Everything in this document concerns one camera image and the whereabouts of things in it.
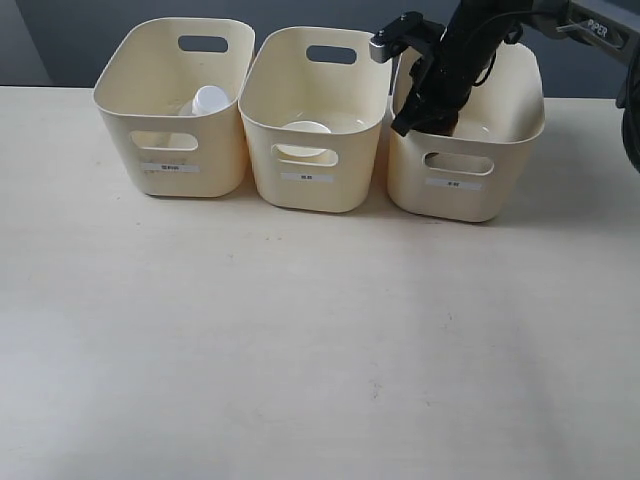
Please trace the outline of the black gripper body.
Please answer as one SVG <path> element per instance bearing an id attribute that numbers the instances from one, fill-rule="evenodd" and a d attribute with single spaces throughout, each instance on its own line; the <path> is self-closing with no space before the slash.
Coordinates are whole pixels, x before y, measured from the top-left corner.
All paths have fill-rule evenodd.
<path id="1" fill-rule="evenodd" d="M 467 102 L 473 84 L 500 44 L 500 26 L 450 22 L 424 79 L 413 81 L 429 110 L 457 110 Z"/>

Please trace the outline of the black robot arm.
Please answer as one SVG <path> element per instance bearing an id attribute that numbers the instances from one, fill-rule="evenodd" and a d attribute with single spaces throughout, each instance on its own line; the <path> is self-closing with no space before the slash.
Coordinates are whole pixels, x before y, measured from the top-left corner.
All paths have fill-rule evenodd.
<path id="1" fill-rule="evenodd" d="M 553 39 L 592 46 L 626 67 L 616 98 L 622 112 L 626 155 L 639 165 L 639 15 L 608 1 L 462 1 L 447 25 L 403 15 L 376 42 L 395 57 L 407 48 L 420 57 L 412 85 L 392 123 L 401 136 L 411 131 L 453 132 L 473 89 L 491 74 L 497 49 L 519 41 L 529 26 Z"/>

